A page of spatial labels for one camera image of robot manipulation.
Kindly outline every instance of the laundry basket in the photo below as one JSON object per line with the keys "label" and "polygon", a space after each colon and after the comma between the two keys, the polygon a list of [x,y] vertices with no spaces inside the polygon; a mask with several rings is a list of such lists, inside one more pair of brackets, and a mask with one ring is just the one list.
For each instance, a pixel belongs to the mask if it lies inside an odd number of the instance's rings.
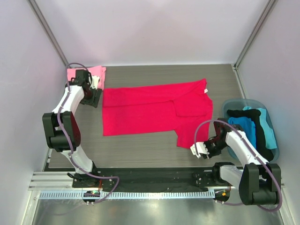
{"label": "laundry basket", "polygon": [[[235,98],[235,99],[229,99],[229,100],[227,100],[227,101],[225,101],[223,103],[223,105],[222,105],[222,114],[223,114],[224,118],[228,119],[229,118],[229,116],[227,114],[227,110],[228,109],[231,109],[231,110],[242,110],[245,106],[250,106],[253,109],[257,109],[257,108],[266,109],[266,107],[262,103],[260,103],[260,102],[258,102],[256,100],[243,99],[243,98]],[[271,122],[268,110],[266,109],[266,111],[267,111],[266,121],[267,121],[269,127],[273,129],[272,122]],[[279,157],[279,148],[278,148],[277,140],[276,140],[276,145],[277,145],[276,149],[271,149],[271,151],[272,151],[272,153],[274,155],[274,158],[273,158],[273,160],[271,162],[275,162],[278,159],[278,157]],[[235,153],[233,152],[233,150],[231,148],[228,147],[227,149],[228,149],[229,155],[231,157],[233,157],[234,159],[238,159],[237,156],[235,155]]]}

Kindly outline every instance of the light blue cloth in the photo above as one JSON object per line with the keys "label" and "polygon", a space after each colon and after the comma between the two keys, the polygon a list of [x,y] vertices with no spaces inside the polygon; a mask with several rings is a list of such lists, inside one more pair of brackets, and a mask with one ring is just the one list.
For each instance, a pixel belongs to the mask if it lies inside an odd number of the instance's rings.
{"label": "light blue cloth", "polygon": [[251,119],[249,119],[245,116],[238,117],[238,118],[230,117],[228,119],[228,123],[229,124],[239,124],[245,131],[246,137],[248,138],[250,143],[256,149],[255,123]]}
{"label": "light blue cloth", "polygon": [[[252,108],[250,106],[245,106],[243,108],[243,110],[248,110],[248,109],[252,109]],[[264,136],[266,138],[266,148],[267,149],[276,149],[277,145],[276,145],[276,140],[275,140],[275,136],[274,136],[274,131],[272,128],[269,127],[269,125],[266,121],[267,110],[262,109],[262,108],[258,108],[257,110],[259,110],[261,112],[261,115],[259,117],[259,122],[262,126]]]}

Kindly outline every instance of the red cloth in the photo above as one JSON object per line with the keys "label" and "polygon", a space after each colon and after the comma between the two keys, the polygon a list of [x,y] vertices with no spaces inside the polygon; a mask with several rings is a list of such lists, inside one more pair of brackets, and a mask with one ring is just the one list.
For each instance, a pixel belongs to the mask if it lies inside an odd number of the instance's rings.
{"label": "red cloth", "polygon": [[[106,88],[103,92],[103,135],[129,135],[175,130],[177,146],[190,148],[197,126],[212,117],[206,80],[137,88]],[[203,125],[197,141],[208,139]]]}

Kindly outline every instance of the wire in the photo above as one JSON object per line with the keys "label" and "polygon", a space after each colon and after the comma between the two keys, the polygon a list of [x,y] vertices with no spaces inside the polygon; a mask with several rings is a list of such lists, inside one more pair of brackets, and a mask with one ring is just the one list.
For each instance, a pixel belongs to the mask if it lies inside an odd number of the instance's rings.
{"label": "wire", "polygon": [[[80,65],[80,66],[82,66],[83,68],[85,68],[85,69],[88,71],[88,69],[87,69],[83,64],[77,63],[77,62],[71,62],[71,63],[67,64],[66,67],[65,67],[66,75],[68,75],[68,68],[69,68],[71,65],[73,65],[73,64]],[[63,102],[62,102],[62,104],[61,104],[61,106],[60,106],[60,108],[59,108],[59,110],[58,110],[58,112],[57,112],[57,121],[58,121],[59,127],[61,128],[62,132],[64,133],[64,135],[65,135],[65,137],[66,137],[66,139],[67,139],[67,142],[68,142],[68,144],[69,144],[69,146],[70,146],[71,152],[70,152],[68,155],[69,155],[69,158],[70,158],[71,163],[72,163],[77,169],[79,169],[81,172],[85,173],[86,175],[88,175],[88,176],[90,176],[90,177],[93,177],[93,178],[96,178],[96,179],[104,179],[104,180],[108,180],[108,179],[116,179],[116,180],[117,180],[117,182],[115,183],[114,187],[111,189],[111,191],[110,191],[106,196],[104,196],[103,198],[98,199],[98,200],[96,200],[96,201],[94,202],[94,203],[100,203],[100,202],[102,202],[103,200],[105,200],[105,199],[106,199],[106,198],[107,198],[107,197],[108,197],[108,196],[116,189],[116,187],[117,187],[118,184],[119,184],[120,178],[119,178],[118,176],[112,176],[112,177],[101,177],[101,176],[96,176],[96,175],[94,175],[94,174],[91,174],[91,173],[85,171],[84,169],[82,169],[80,166],[78,166],[78,165],[74,162],[74,160],[73,160],[73,158],[72,158],[72,155],[73,155],[73,153],[74,153],[74,148],[73,148],[73,145],[72,145],[72,141],[71,141],[71,139],[70,139],[70,137],[69,137],[69,135],[68,135],[66,129],[64,128],[64,125],[62,124],[61,119],[60,119],[60,113],[61,113],[61,110],[63,109],[63,106],[65,105],[67,99],[68,99],[69,96],[70,96],[70,92],[71,92],[71,88],[70,88],[70,84],[69,84],[68,80],[67,80],[67,89],[68,89],[67,96],[66,96],[66,98],[63,100]]]}
{"label": "wire", "polygon": [[[279,203],[277,205],[276,208],[274,209],[266,209],[264,208],[263,206],[261,205],[258,205],[258,207],[264,211],[267,211],[267,212],[276,212],[278,211],[281,206],[282,206],[282,194],[281,194],[281,190],[280,190],[280,186],[277,182],[277,180],[275,179],[274,175],[272,174],[271,170],[265,165],[265,163],[254,153],[254,151],[252,150],[252,148],[250,147],[250,145],[247,143],[247,141],[243,138],[243,136],[233,127],[231,126],[230,124],[224,122],[224,121],[221,121],[221,120],[207,120],[207,121],[204,121],[203,123],[201,123],[196,131],[195,131],[195,136],[194,136],[194,142],[195,142],[195,148],[196,148],[196,152],[198,152],[197,150],[197,145],[196,145],[196,142],[197,142],[197,134],[198,134],[198,130],[200,129],[200,127],[202,127],[204,124],[206,123],[210,123],[210,122],[218,122],[218,123],[223,123],[225,124],[226,126],[228,126],[233,132],[235,132],[239,138],[243,141],[243,143],[246,145],[246,147],[248,148],[248,150],[251,152],[251,154],[257,159],[257,161],[264,167],[264,169],[267,171],[267,173],[269,174],[269,176],[271,177],[271,179],[273,180],[275,186],[276,186],[276,189],[277,189],[277,192],[278,192],[278,197],[279,197]],[[221,201],[217,201],[218,203],[222,203],[222,204],[225,204],[225,205],[232,205],[232,206],[237,206],[237,205],[242,205],[243,203],[238,203],[238,204],[235,204],[235,203],[227,203],[227,202],[221,202]]]}

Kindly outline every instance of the metallic floor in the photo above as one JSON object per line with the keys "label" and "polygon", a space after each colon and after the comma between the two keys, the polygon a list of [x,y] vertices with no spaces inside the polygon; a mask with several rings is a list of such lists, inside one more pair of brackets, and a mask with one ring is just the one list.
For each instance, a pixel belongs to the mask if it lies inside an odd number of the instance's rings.
{"label": "metallic floor", "polygon": [[[108,67],[105,87],[137,87],[183,83],[207,79],[208,95],[213,100],[213,118],[221,117],[222,103],[240,98],[240,91],[231,65],[129,66]],[[82,134],[81,145],[97,167],[183,167],[212,166],[231,161],[240,165],[224,150],[210,160],[197,159],[190,150],[176,147],[174,131],[140,135],[102,135],[102,98],[98,108],[79,105],[76,121]],[[53,151],[50,168],[72,167],[61,154]]]}
{"label": "metallic floor", "polygon": [[[237,203],[236,190],[229,199]],[[118,200],[80,206],[82,200],[39,200],[33,225],[283,225],[280,213],[257,206],[226,206],[212,199]],[[66,213],[55,216],[55,213]]]}

